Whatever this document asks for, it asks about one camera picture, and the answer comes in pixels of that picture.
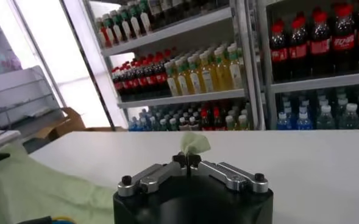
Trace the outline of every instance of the metal shelf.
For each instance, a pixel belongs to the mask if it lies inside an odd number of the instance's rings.
[[[273,93],[285,93],[351,85],[359,85],[359,73],[321,79],[310,79],[297,82],[272,84],[271,91]]]
[[[118,103],[118,107],[120,107],[121,109],[132,108],[132,107],[148,107],[148,106],[175,104],[175,103],[190,103],[190,102],[201,102],[208,100],[229,99],[229,98],[244,97],[244,96],[245,96],[244,89],[234,89],[234,90],[214,92],[214,93],[203,93],[203,94],[195,94],[188,96],[166,97],[160,99],[124,102],[124,103]]]
[[[144,37],[131,40],[129,42],[120,44],[118,46],[103,49],[102,55],[108,57],[111,55],[116,55],[124,52],[130,52],[133,49],[136,49],[140,46],[144,46],[149,43],[153,43],[165,38],[173,37],[175,35],[187,32],[189,30],[194,30],[200,27],[213,24],[218,21],[223,21],[232,17],[231,10],[229,7],[219,9],[215,12],[208,13],[206,15],[198,15],[186,19],[185,21],[180,21],[175,23],[167,28],[158,30],[152,34],[146,35]]]

